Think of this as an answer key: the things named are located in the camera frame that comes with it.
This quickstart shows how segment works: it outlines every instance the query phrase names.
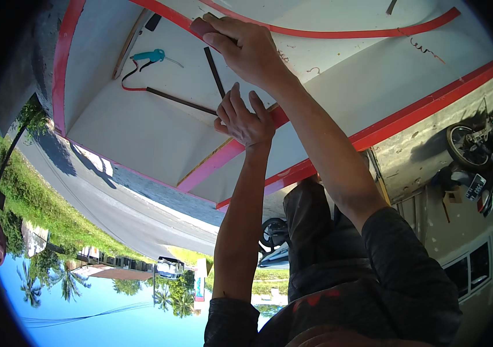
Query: sign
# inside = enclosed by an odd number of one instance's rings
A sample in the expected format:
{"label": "sign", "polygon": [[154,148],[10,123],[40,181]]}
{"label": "sign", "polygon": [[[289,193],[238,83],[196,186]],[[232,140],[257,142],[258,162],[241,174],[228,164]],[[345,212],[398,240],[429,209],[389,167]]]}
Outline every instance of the sign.
{"label": "sign", "polygon": [[479,174],[474,176],[472,183],[470,184],[470,188],[466,192],[466,197],[470,199],[470,201],[476,200],[478,195],[481,193],[483,186],[486,184],[486,179],[481,177]]}
{"label": "sign", "polygon": [[194,301],[204,301],[204,284],[208,276],[206,271],[206,258],[196,260],[196,270],[194,271]]}

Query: hand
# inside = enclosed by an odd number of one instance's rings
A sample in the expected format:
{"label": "hand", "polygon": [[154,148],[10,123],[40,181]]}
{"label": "hand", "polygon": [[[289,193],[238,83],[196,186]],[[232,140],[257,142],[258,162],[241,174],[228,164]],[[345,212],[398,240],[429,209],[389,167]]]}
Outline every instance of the hand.
{"label": "hand", "polygon": [[254,91],[249,93],[249,98],[256,114],[246,108],[239,92],[239,83],[236,82],[217,108],[218,118],[214,121],[214,128],[217,132],[236,139],[244,145],[247,152],[254,148],[263,148],[269,153],[271,139],[275,134],[274,122]]}
{"label": "hand", "polygon": [[[272,93],[275,88],[296,80],[281,60],[270,31],[257,24],[210,13],[202,17],[215,30],[203,40],[221,52],[227,65],[243,80]],[[230,39],[237,40],[235,45]]]}

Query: person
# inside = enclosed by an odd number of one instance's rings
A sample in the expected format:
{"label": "person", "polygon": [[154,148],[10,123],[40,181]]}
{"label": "person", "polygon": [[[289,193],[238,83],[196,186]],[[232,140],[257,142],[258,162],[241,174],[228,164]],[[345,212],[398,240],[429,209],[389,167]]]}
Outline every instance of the person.
{"label": "person", "polygon": [[217,109],[214,128],[242,143],[246,156],[217,235],[204,345],[449,345],[462,319],[456,286],[385,203],[347,136],[284,65],[270,32],[211,14],[204,20],[219,33],[203,40],[283,108],[335,203],[332,222],[315,177],[285,197],[289,305],[258,332],[259,312],[250,299],[275,127],[253,91],[255,113],[248,111],[235,83]]}

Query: car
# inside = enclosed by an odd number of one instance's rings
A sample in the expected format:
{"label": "car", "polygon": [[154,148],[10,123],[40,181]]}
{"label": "car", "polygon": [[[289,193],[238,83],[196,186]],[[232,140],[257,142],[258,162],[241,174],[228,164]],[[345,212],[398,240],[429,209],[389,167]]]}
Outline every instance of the car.
{"label": "car", "polygon": [[167,279],[178,279],[185,271],[185,263],[181,260],[161,256],[158,258],[156,272]]}

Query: asphalt road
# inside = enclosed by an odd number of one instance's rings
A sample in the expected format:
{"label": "asphalt road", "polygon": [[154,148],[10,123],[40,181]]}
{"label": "asphalt road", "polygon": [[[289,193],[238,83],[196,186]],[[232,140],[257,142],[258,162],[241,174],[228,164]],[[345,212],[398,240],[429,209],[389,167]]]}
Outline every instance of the asphalt road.
{"label": "asphalt road", "polygon": [[[171,256],[163,245],[213,255],[215,233],[184,222],[114,183],[55,135],[48,133],[31,142],[21,137],[17,147],[72,206],[133,250],[153,259]],[[202,203],[198,201],[199,209],[205,208]]]}

